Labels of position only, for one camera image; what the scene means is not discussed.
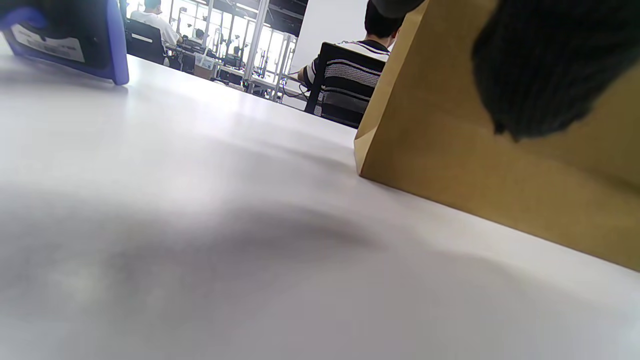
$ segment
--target kraft paper bag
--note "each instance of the kraft paper bag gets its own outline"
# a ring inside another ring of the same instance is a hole
[[[430,0],[407,15],[358,129],[358,172],[640,271],[640,67],[566,131],[495,135],[471,52],[496,4]]]

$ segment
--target man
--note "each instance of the man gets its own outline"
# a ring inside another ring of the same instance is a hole
[[[162,0],[145,0],[145,11],[136,10],[132,12],[131,20],[140,21],[160,29],[163,45],[165,47],[167,45],[176,46],[182,42],[182,38],[171,28],[168,22],[160,18],[159,15],[162,14],[162,10],[160,10],[161,3]]]
[[[367,36],[362,41],[344,41],[338,45],[386,62],[389,59],[389,47],[396,42],[403,21],[404,17],[384,17],[369,0],[364,20]],[[303,82],[307,88],[311,88],[314,83],[318,61],[319,59],[316,58],[298,72],[298,80]]]
[[[201,29],[196,29],[196,37],[191,37],[189,38],[189,40],[191,41],[195,41],[198,44],[202,45],[202,39],[204,38],[204,31],[202,31]]]

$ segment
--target barcode sticker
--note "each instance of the barcode sticker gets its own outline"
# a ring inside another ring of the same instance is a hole
[[[76,38],[42,38],[40,35],[30,32],[24,26],[18,24],[12,26],[11,31],[15,39],[23,45],[60,58],[84,62],[80,41]]]

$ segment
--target white wall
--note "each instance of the white wall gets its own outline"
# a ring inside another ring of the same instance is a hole
[[[323,42],[364,39],[366,9],[367,0],[309,0],[291,72],[312,62]]]

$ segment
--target black hair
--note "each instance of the black hair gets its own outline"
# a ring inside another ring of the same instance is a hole
[[[145,7],[155,9],[162,3],[162,0],[145,0]]]
[[[403,22],[404,17],[384,17],[371,0],[367,3],[367,15],[364,19],[364,28],[367,30],[367,34],[388,38],[402,26]]]

